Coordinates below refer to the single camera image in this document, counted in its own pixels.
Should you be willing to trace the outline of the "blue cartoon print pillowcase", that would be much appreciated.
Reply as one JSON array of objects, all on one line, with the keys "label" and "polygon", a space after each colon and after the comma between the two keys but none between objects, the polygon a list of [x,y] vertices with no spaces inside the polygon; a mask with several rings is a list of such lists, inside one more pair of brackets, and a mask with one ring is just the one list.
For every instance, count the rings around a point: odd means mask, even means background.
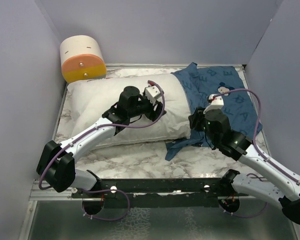
[{"label": "blue cartoon print pillowcase", "polygon": [[[244,83],[233,66],[212,66],[198,68],[192,62],[186,68],[172,73],[181,84],[193,114],[197,107],[207,107],[211,94],[220,94],[234,89],[243,89]],[[233,130],[253,138],[257,113],[252,100],[246,91],[228,93],[222,96],[224,107]],[[203,131],[190,131],[190,137],[179,137],[173,142],[166,143],[165,160],[171,161],[184,147],[211,147],[212,142],[205,137]]]}]

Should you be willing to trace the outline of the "white pillow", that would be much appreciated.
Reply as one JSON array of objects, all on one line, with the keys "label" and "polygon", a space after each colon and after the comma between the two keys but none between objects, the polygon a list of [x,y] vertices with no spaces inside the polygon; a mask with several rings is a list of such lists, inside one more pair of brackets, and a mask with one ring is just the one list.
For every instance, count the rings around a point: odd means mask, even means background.
[{"label": "white pillow", "polygon": [[71,95],[71,117],[74,122],[71,135],[75,136],[94,124],[119,100],[125,87],[134,86],[143,92],[148,81],[157,83],[164,91],[166,114],[150,127],[124,129],[97,147],[190,138],[188,117],[191,111],[188,100],[179,80],[171,73],[80,80],[69,84],[67,89]]}]

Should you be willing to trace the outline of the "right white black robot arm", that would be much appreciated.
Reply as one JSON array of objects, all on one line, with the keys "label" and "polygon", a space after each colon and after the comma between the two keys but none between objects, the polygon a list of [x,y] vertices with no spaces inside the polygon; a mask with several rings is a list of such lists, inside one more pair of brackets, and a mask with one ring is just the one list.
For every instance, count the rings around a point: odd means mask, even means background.
[{"label": "right white black robot arm", "polygon": [[190,128],[204,132],[214,149],[267,179],[267,182],[253,182],[230,170],[219,184],[224,195],[236,192],[262,199],[281,208],[289,220],[300,225],[300,175],[264,153],[249,137],[232,130],[228,117],[220,109],[197,107],[188,119]]}]

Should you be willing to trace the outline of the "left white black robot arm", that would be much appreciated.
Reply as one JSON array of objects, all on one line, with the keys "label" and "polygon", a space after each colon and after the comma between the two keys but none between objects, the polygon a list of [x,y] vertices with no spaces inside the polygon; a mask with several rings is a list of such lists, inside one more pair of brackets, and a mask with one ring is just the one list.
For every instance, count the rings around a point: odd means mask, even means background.
[{"label": "left white black robot arm", "polygon": [[118,101],[87,129],[60,143],[51,140],[44,146],[36,168],[39,189],[52,188],[61,193],[76,188],[91,198],[96,197],[101,190],[100,179],[89,170],[76,169],[76,162],[124,129],[154,125],[165,112],[164,91],[157,83],[148,81],[143,92],[135,86],[126,86]]}]

